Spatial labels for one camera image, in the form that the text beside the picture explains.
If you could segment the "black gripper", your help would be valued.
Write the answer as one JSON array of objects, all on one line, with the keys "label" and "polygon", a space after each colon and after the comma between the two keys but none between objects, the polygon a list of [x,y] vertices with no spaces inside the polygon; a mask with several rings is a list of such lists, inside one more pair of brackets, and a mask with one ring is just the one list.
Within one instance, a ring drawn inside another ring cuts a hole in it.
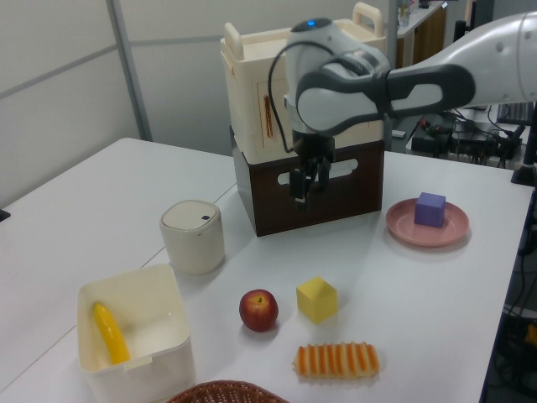
[{"label": "black gripper", "polygon": [[293,150],[299,157],[300,167],[289,172],[289,194],[298,208],[306,211],[312,182],[309,165],[317,164],[317,189],[325,190],[330,179],[331,163],[335,161],[335,139],[318,133],[293,133]]}]

